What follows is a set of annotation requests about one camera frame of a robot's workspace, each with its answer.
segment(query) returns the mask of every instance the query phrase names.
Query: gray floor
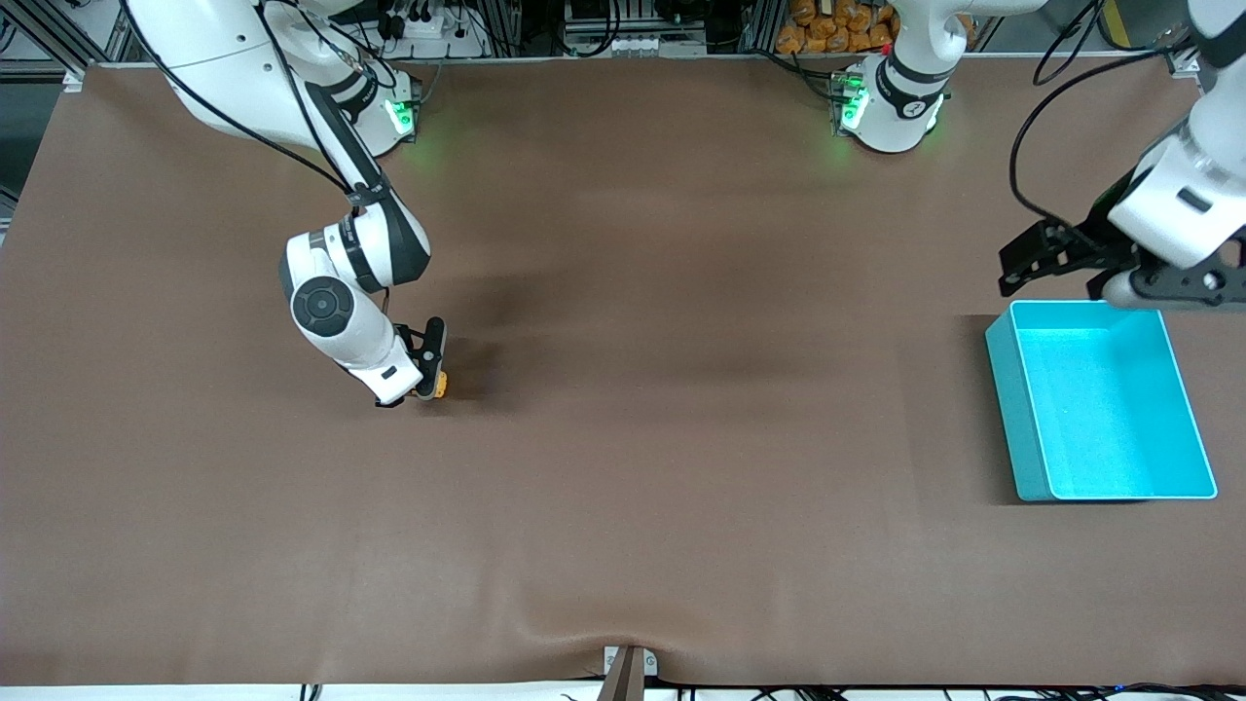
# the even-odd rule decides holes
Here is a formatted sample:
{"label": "gray floor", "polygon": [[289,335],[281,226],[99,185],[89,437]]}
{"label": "gray floor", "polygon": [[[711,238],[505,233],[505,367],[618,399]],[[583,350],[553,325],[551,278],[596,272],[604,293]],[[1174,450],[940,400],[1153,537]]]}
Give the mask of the gray floor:
{"label": "gray floor", "polygon": [[[0,83],[0,186],[21,193],[61,85]],[[12,212],[0,202],[0,218]]]}

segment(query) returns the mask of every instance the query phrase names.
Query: yellow stripe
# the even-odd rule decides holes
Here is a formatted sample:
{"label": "yellow stripe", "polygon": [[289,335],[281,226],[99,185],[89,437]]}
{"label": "yellow stripe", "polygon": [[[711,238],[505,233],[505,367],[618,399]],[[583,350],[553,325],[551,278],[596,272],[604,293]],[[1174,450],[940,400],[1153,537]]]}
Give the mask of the yellow stripe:
{"label": "yellow stripe", "polygon": [[1129,40],[1129,34],[1125,32],[1125,21],[1120,19],[1120,10],[1116,7],[1116,0],[1108,0],[1103,6],[1103,21],[1108,25],[1108,34],[1111,35],[1111,40],[1121,46],[1133,46],[1134,44]]}

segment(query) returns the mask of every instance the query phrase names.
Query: pile of potatoes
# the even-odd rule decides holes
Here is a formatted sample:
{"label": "pile of potatoes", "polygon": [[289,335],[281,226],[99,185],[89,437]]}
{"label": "pile of potatoes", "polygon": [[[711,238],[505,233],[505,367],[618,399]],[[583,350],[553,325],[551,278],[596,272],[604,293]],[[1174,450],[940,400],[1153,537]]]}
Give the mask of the pile of potatoes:
{"label": "pile of potatoes", "polygon": [[835,0],[834,7],[834,14],[824,15],[815,0],[791,0],[792,24],[779,31],[775,50],[780,54],[868,51],[891,44],[900,34],[900,16],[891,5],[875,7],[855,0]]}

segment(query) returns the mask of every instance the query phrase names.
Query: turquoise plastic container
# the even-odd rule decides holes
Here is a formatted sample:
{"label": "turquoise plastic container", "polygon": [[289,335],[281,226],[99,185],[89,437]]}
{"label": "turquoise plastic container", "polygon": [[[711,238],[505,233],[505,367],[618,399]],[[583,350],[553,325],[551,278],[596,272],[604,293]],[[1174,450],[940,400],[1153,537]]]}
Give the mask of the turquoise plastic container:
{"label": "turquoise plastic container", "polygon": [[1216,497],[1159,311],[1013,301],[987,347],[1022,499]]}

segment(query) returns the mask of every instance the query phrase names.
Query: brown tabletop surface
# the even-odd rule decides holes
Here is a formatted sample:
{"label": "brown tabletop surface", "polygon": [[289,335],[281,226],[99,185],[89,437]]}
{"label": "brown tabletop surface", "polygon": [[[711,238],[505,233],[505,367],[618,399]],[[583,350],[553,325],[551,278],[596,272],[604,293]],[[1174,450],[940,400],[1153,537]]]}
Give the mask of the brown tabletop surface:
{"label": "brown tabletop surface", "polygon": [[[558,679],[621,641],[715,685],[1244,681],[1246,319],[1169,315],[1217,499],[1013,492],[983,330],[1032,68],[966,61],[901,156],[760,60],[446,68],[383,164],[434,249],[390,314],[446,318],[450,397],[395,411],[283,304],[340,194],[92,70],[0,254],[0,681]],[[1195,95],[1078,88],[1024,187],[1079,217]]]}

